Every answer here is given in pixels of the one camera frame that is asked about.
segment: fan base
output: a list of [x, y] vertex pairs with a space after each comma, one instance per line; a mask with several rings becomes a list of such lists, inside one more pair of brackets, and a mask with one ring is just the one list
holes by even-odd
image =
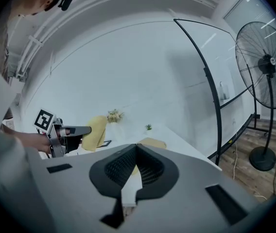
[[254, 148], [250, 155], [249, 161], [251, 165], [259, 171], [269, 171], [276, 163], [276, 155], [271, 149], [267, 149], [266, 153], [263, 154], [264, 147]]

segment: white table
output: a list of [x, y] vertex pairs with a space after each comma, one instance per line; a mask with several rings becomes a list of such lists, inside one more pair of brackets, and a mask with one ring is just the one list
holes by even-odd
[[[207, 157], [205, 157], [201, 152], [175, 134], [173, 131], [168, 129], [166, 126], [157, 125], [152, 130], [150, 135], [146, 135], [143, 132], [137, 133], [135, 136], [129, 137], [127, 139], [123, 139], [121, 141], [116, 141], [112, 139], [112, 142], [107, 147], [98, 148], [96, 151], [104, 151], [106, 149], [110, 149], [116, 146], [124, 145], [124, 144], [132, 144], [141, 141], [142, 139], [150, 137], [156, 140], [164, 141], [167, 145], [167, 150], [174, 151], [176, 153], [188, 155], [191, 157], [195, 157], [214, 165], [219, 170], [221, 170], [218, 166], [216, 166], [213, 162], [211, 162]], [[77, 154], [86, 154], [86, 153], [93, 153], [91, 151], [84, 150], [83, 148], [79, 147], [77, 150], [66, 154], [67, 156], [77, 155]], [[136, 173], [132, 175], [125, 186], [122, 189], [122, 204], [123, 206], [136, 206], [135, 197], [136, 192], [142, 188], [141, 183], [141, 175], [140, 173]]]

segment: standing fan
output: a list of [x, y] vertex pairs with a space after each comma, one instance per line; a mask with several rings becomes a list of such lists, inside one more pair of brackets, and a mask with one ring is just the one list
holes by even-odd
[[263, 106], [271, 109], [270, 127], [265, 147], [254, 148], [249, 156], [252, 166], [260, 171], [272, 169], [275, 153], [268, 148], [276, 109], [276, 29], [262, 22], [250, 22], [238, 33], [235, 46], [241, 76], [250, 93]]

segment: yellow cloth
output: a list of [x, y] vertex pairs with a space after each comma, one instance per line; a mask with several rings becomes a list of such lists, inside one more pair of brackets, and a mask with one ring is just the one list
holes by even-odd
[[104, 143], [106, 125], [106, 116], [93, 117], [86, 125], [91, 127], [91, 133], [83, 135], [82, 148], [95, 152]]
[[[144, 138], [144, 139], [142, 139], [141, 141], [139, 141], [137, 143], [141, 143], [141, 144], [144, 144], [144, 145], [149, 145], [149, 146], [156, 147], [156, 148], [166, 149], [166, 143], [165, 142], [155, 140], [155, 139], [149, 138], [149, 137]], [[138, 167], [135, 166], [135, 168], [132, 172], [132, 175], [135, 175], [137, 172], [138, 172]]]

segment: wooden floor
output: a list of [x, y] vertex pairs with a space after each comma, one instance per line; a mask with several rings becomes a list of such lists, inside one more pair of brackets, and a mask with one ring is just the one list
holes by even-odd
[[[258, 119], [257, 128], [268, 129], [269, 121]], [[273, 178], [276, 168], [267, 172], [256, 170], [249, 163], [249, 153], [258, 146], [265, 146], [267, 136], [264, 132], [246, 129], [236, 141], [238, 146], [238, 158], [235, 167], [235, 180], [253, 195], [261, 195], [267, 199], [273, 196]], [[276, 154], [276, 121], [273, 124], [272, 136], [269, 148]], [[230, 178], [233, 178], [233, 167], [236, 159], [236, 146], [232, 145], [223, 155], [221, 155], [219, 166]]]

